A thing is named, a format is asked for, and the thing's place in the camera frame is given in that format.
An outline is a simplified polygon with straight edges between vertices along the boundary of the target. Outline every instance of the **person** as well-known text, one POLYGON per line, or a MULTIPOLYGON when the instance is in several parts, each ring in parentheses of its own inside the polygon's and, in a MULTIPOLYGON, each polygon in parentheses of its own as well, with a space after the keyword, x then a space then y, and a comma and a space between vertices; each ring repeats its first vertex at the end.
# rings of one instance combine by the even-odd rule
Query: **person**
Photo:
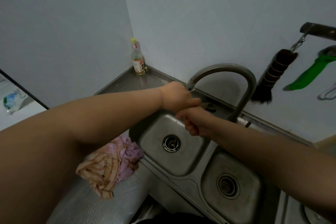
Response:
POLYGON ((331 222, 336 221, 336 160, 281 137, 221 120, 178 82, 74 100, 0 131, 0 219, 45 223, 83 158, 166 109, 191 135, 209 137, 248 167, 331 222))

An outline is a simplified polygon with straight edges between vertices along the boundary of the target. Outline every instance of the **person's right arm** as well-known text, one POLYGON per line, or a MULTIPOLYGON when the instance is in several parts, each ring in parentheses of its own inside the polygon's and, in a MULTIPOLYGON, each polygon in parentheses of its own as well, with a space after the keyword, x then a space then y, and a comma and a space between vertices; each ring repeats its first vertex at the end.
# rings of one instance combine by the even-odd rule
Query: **person's right arm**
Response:
POLYGON ((191 135, 208 136, 284 192, 336 223, 336 159, 286 138, 261 133, 204 111, 178 112, 191 135))

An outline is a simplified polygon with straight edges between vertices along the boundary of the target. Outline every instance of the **drain strainer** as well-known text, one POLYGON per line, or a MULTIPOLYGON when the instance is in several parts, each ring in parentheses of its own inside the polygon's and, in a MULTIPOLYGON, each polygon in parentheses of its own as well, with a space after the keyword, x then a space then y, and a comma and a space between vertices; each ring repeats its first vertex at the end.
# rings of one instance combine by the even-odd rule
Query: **drain strainer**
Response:
POLYGON ((163 139, 163 148, 168 152, 175 152, 181 146, 181 140, 175 135, 168 135, 163 139))
POLYGON ((237 179, 228 173, 218 176, 217 189, 223 197, 230 200, 236 199, 240 193, 240 187, 237 179))

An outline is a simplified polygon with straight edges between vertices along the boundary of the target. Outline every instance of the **gray wall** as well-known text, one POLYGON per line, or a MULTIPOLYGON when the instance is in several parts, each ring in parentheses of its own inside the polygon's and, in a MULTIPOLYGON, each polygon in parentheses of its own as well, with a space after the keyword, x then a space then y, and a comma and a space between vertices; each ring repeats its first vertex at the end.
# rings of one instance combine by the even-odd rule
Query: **gray wall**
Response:
POLYGON ((129 68, 132 36, 125 0, 0 0, 0 68, 48 107, 129 68))
MULTIPOLYGON (((134 36, 146 63, 181 81, 204 67, 237 63, 261 77, 273 56, 290 48, 307 21, 336 26, 335 0, 126 0, 134 36)), ((276 83, 273 103, 249 103, 245 111, 310 141, 336 133, 336 100, 318 94, 336 82, 336 62, 306 88, 282 90, 335 44, 313 36, 298 49, 299 57, 276 83)), ((218 73, 196 87, 236 105, 246 89, 241 76, 218 73)))

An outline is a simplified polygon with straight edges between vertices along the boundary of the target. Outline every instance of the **red and white label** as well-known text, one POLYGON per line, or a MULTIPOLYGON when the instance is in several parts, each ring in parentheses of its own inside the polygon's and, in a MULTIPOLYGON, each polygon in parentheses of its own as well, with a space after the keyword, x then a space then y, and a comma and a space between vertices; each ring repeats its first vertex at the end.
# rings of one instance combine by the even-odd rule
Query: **red and white label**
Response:
POLYGON ((143 73, 145 71, 144 59, 133 60, 133 67, 136 73, 143 73))

